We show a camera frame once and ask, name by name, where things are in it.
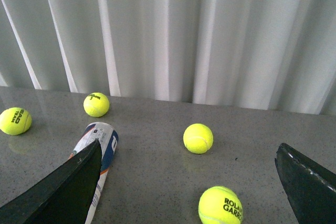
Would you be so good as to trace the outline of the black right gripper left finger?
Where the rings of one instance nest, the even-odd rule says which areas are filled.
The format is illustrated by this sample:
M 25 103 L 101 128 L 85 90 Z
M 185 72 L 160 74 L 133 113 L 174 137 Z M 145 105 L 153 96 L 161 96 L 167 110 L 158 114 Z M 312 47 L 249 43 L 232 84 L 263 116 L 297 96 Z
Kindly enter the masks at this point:
M 29 190 L 1 207 L 1 223 L 85 223 L 100 177 L 94 141 Z

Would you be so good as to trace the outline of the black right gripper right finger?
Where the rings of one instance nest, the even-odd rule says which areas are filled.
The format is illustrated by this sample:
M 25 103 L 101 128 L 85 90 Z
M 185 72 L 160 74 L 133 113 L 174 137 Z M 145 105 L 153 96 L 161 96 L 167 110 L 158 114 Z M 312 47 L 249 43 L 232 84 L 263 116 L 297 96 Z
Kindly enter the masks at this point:
M 299 223 L 335 223 L 335 174 L 281 143 L 275 166 Z

